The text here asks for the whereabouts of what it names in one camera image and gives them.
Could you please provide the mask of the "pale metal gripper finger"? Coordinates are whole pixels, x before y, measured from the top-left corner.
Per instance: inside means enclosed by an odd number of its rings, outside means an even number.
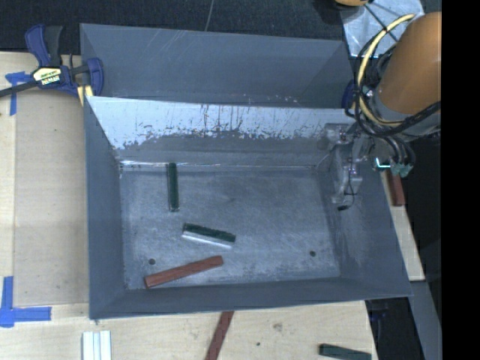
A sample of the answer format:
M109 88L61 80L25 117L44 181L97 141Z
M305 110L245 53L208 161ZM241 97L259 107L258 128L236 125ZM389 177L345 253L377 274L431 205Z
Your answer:
M334 192L331 201L337 206L352 206L362 184L355 158L337 151L331 163Z
M354 124L326 124L319 136L319 150L331 151L336 146L349 145L353 142L355 131Z

